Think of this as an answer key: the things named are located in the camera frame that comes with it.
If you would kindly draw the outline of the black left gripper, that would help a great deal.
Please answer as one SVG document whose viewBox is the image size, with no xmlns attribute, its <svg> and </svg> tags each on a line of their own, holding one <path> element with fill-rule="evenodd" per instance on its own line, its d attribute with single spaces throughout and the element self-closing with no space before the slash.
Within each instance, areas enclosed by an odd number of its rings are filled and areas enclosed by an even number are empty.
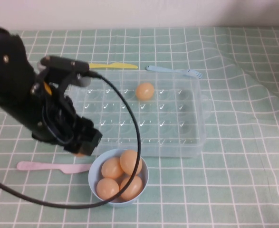
<svg viewBox="0 0 279 228">
<path fill-rule="evenodd" d="M 72 154 L 91 156 L 103 136 L 99 130 L 94 129 L 91 120 L 76 113 L 69 98 L 60 101 L 45 96 L 42 122 L 54 137 L 55 143 Z"/>
</svg>

